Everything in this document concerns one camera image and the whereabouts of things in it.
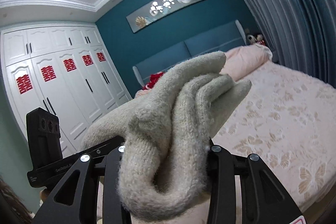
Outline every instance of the blue upholstered headboard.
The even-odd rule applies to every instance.
[[[194,56],[246,45],[246,37],[238,20],[200,33],[181,41],[133,66],[141,86],[149,82],[151,74],[166,71],[179,62]]]

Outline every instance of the flower painting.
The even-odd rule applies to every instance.
[[[126,19],[136,33],[158,19],[199,1],[201,0],[154,0],[128,15]]]

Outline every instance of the blue curtain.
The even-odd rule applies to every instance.
[[[281,65],[336,88],[336,0],[244,0]]]

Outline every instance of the floral pattern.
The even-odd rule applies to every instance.
[[[232,154],[257,153],[305,211],[322,199],[336,181],[336,90],[272,62],[246,78],[252,82],[249,94],[213,142]],[[237,177],[236,198],[236,223],[241,223]],[[208,210],[206,201],[182,217],[159,223],[205,224]]]

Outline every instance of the white wardrobe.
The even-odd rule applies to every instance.
[[[131,100],[94,24],[39,24],[1,31],[1,69],[15,118],[41,107],[59,118],[63,156],[88,127]]]

